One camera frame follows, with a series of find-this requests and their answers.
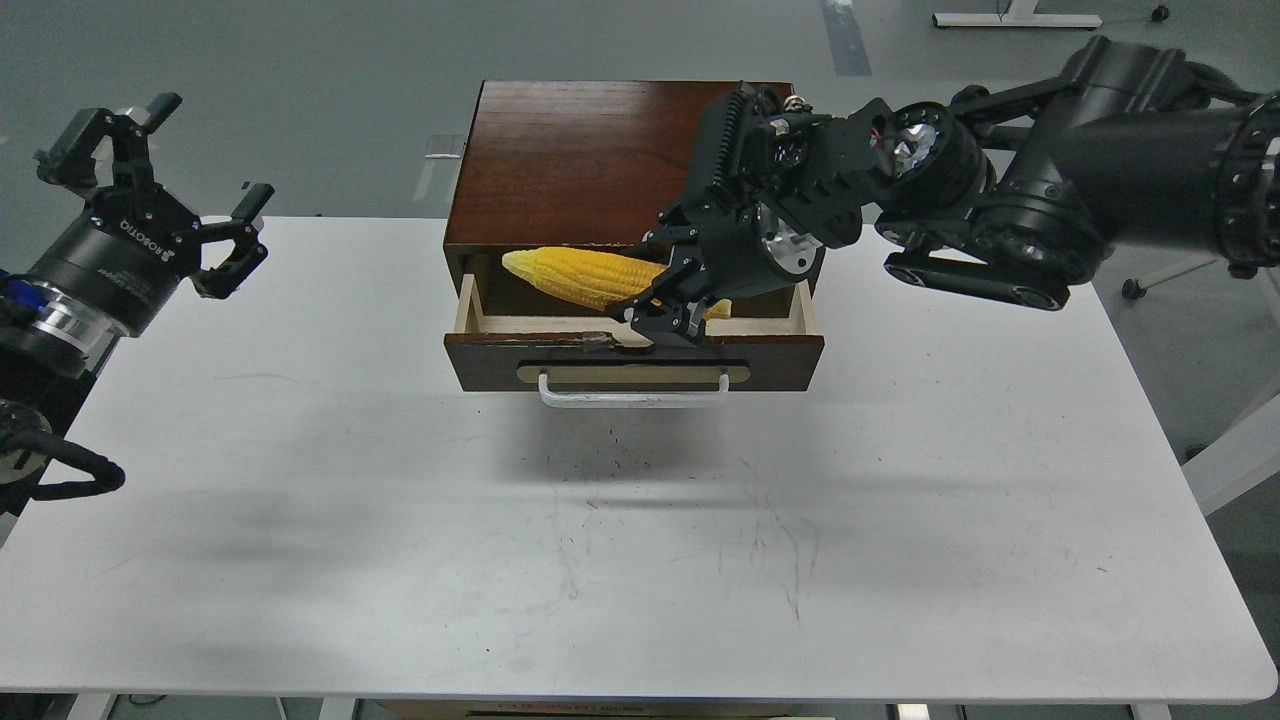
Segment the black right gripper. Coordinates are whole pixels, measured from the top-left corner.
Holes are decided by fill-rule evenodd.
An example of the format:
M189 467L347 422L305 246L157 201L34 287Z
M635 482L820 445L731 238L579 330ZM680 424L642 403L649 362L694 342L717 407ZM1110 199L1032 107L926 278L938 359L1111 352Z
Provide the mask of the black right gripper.
M813 282L855 243L881 187L878 115L831 117L740 83L701 114L684 204L658 211L640 259L671 263L607 316L658 346L705 341L713 299Z

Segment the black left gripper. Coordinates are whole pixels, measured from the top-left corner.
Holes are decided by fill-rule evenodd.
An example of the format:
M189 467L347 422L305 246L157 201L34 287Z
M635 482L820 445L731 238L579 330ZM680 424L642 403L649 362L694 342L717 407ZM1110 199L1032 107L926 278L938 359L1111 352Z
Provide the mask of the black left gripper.
M146 331L186 277L193 274L201 297L223 300L268 256L259 214L275 193L269 183L251 184L228 222L201 225L189 240L175 241L197 217L155 181L148 136L180 104L179 94L160 94L142 123L125 113L86 108L51 149L35 154L42 182L65 187L99 210L83 210L29 274L111 318L128 337ZM106 138L113 183L100 187L95 152ZM233 243L228 256L198 270L200 246L223 241Z

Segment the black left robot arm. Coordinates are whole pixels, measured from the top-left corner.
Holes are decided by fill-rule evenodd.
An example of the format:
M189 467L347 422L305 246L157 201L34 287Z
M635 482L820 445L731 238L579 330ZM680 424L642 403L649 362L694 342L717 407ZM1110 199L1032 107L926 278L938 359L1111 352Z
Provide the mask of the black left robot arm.
M148 140L179 105L161 94L142 120L86 108L35 156L42 182L84 205L31 269L3 273L4 532L32 501L123 487L119 465L67 438L115 343L141 336L182 281L227 299L268 258L270 184L207 223L156 181Z

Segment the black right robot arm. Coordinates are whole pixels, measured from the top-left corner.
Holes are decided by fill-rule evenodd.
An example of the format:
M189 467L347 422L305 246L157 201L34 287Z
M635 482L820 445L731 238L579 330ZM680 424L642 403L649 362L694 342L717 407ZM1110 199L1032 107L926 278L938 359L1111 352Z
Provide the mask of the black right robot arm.
M741 83L701 115L682 195L645 245L669 256L607 305L657 345L698 346L710 307L809 279L855 243L929 290L1061 309L1120 245L1277 265L1277 95L1176 49L1092 38L1052 78L846 117Z

